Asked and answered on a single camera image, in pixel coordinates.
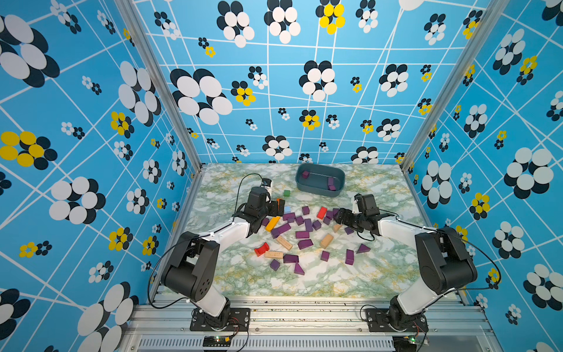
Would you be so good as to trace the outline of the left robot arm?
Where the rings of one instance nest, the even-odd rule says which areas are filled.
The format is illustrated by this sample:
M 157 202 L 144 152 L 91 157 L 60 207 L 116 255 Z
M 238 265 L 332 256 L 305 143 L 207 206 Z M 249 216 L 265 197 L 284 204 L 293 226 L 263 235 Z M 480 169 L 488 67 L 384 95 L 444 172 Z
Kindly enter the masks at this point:
M 222 329 L 234 321 L 230 300 L 213 285 L 219 255 L 233 244 L 258 232 L 268 216 L 283 207 L 271 197 L 270 186 L 251 188 L 247 201 L 236 208 L 233 219 L 207 233 L 183 233 L 162 269 L 161 284 L 186 297 L 202 311 L 204 321 Z

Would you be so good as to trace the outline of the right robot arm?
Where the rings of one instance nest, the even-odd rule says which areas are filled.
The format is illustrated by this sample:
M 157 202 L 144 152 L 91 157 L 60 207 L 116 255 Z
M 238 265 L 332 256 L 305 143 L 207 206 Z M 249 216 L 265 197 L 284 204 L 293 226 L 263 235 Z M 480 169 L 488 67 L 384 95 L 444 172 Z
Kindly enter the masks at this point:
M 355 214 L 344 208 L 339 209 L 334 219 L 359 233 L 367 230 L 416 250 L 420 278 L 389 303 L 387 319 L 397 331 L 407 329 L 447 293 L 477 279 L 477 269 L 466 245 L 451 227 L 422 227 L 403 221 L 396 214 Z

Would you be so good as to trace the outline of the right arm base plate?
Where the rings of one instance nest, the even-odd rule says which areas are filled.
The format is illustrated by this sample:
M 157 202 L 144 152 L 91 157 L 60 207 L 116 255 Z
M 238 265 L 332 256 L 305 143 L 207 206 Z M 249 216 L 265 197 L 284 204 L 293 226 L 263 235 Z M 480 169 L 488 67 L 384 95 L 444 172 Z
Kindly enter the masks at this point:
M 370 332 L 406 332 L 406 333 L 424 333 L 428 332 L 428 320 L 422 314 L 403 315 L 400 312 L 392 310 L 383 311 L 369 307 L 362 309 L 360 316 L 367 323 Z

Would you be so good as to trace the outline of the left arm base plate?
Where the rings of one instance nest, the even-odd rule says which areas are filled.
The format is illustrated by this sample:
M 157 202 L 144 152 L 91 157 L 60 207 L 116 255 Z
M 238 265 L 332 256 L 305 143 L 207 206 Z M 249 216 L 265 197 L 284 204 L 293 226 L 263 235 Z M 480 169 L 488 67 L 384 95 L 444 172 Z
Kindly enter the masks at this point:
M 251 318 L 249 308 L 230 308 L 227 313 L 213 317 L 202 309 L 192 311 L 190 331 L 197 332 L 235 332 L 247 331 Z

